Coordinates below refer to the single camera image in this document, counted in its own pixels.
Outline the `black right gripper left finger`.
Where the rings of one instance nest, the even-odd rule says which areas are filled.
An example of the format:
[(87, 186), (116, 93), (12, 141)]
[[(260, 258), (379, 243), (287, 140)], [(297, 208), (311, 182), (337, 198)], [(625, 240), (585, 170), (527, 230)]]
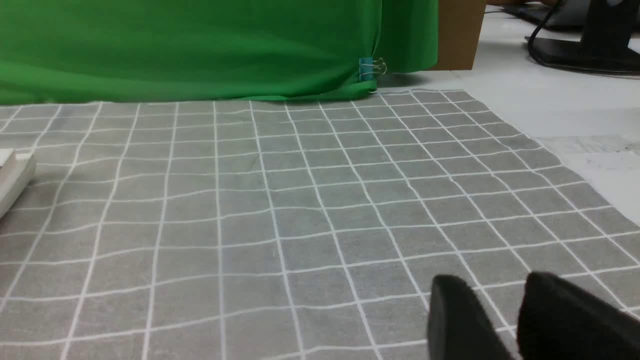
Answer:
[(475, 292), (454, 275), (432, 279), (426, 340), (431, 360), (512, 360)]

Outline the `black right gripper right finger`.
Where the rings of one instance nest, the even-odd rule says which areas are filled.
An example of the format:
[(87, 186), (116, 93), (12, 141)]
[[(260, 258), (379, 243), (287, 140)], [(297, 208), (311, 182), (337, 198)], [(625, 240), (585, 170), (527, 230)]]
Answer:
[(517, 344), (524, 360), (637, 360), (640, 323), (550, 272), (526, 277)]

